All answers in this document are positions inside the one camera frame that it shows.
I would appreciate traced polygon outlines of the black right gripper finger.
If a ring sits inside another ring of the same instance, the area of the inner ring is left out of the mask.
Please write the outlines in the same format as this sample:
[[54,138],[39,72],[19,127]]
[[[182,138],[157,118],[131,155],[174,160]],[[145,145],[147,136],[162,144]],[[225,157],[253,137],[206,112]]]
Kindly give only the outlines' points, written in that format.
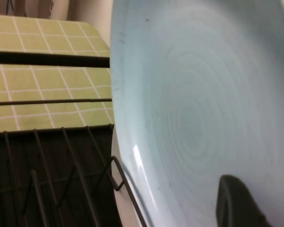
[[219,180],[216,221],[219,227],[270,227],[247,186],[237,177],[222,175]]

